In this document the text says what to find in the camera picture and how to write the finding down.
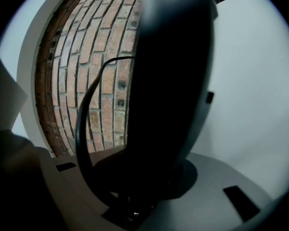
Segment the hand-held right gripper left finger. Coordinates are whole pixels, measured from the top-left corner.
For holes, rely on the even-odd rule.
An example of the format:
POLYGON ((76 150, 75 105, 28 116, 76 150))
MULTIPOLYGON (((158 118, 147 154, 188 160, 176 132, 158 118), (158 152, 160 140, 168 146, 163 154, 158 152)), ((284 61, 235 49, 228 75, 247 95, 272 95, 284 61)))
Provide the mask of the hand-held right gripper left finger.
POLYGON ((51 196, 69 231, 125 231, 102 217, 108 206, 84 181, 75 156, 52 158, 38 148, 41 170, 51 196))

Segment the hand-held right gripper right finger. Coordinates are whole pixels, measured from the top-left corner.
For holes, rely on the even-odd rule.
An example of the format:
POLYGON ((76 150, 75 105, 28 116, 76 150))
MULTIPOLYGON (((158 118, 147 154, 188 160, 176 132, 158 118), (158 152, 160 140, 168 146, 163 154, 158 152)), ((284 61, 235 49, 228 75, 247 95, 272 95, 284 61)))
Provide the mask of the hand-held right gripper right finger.
MULTIPOLYGON (((194 145, 214 98, 209 84, 202 106, 203 125, 194 145)), ((176 167, 180 174, 171 192, 162 191, 162 204, 149 221, 151 230, 231 230, 271 209, 274 200, 259 185, 229 164, 194 152, 193 147, 176 167)))

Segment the black keyboard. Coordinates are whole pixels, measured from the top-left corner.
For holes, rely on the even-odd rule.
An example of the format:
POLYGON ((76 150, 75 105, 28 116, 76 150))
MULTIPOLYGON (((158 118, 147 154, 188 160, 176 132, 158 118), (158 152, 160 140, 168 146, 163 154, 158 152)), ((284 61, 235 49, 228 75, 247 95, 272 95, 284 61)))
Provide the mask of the black keyboard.
POLYGON ((143 0, 128 124, 131 196, 161 193, 200 133, 215 10, 212 0, 143 0))

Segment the white table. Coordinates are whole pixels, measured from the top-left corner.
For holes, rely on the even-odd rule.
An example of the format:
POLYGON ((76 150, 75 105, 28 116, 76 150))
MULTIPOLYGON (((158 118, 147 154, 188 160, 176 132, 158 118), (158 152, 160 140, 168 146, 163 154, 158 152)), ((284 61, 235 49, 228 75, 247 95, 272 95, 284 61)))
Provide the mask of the white table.
POLYGON ((193 151, 276 199, 289 189, 289 26, 270 0, 225 0, 217 11, 214 98, 193 151))

